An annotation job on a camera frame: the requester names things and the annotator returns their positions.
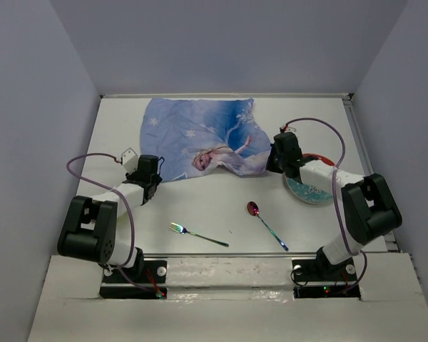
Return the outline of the red and blue plate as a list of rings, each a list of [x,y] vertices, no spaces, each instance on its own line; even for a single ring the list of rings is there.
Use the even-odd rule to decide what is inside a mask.
[[[332,202],[333,197],[330,193],[320,190],[311,185],[304,185],[283,175],[283,179],[289,191],[300,201],[307,204],[322,205]]]

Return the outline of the blue princess print cloth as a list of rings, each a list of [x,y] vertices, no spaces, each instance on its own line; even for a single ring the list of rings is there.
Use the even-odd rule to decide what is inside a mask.
[[[224,167],[238,176],[264,173],[271,142],[253,115],[254,100],[170,100],[147,105],[140,131],[145,155],[164,159],[165,182]]]

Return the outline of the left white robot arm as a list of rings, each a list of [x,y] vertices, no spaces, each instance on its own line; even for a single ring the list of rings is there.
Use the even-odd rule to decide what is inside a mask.
[[[117,200],[97,200],[92,197],[75,196],[72,198],[61,233],[57,242],[57,252],[61,256],[95,262],[100,266],[111,266],[133,286],[142,289],[135,281],[140,279],[144,270],[143,251],[135,247],[136,229],[130,200],[117,187],[109,187],[74,172],[71,164],[87,157],[108,157],[119,165],[123,158],[104,152],[79,155],[66,163],[67,171],[74,177],[105,189],[117,196]],[[126,258],[119,263],[110,263],[116,242],[116,225],[119,216],[119,204],[123,203],[131,228],[131,246]]]

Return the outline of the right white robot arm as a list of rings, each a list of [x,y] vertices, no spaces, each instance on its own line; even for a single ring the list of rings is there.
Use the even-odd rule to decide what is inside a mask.
[[[314,259],[294,268],[292,278],[298,286],[334,281],[365,246],[402,225],[401,212],[383,176],[352,174],[314,155],[303,155],[294,133],[274,137],[267,170],[332,195],[340,223],[337,237],[320,247]]]

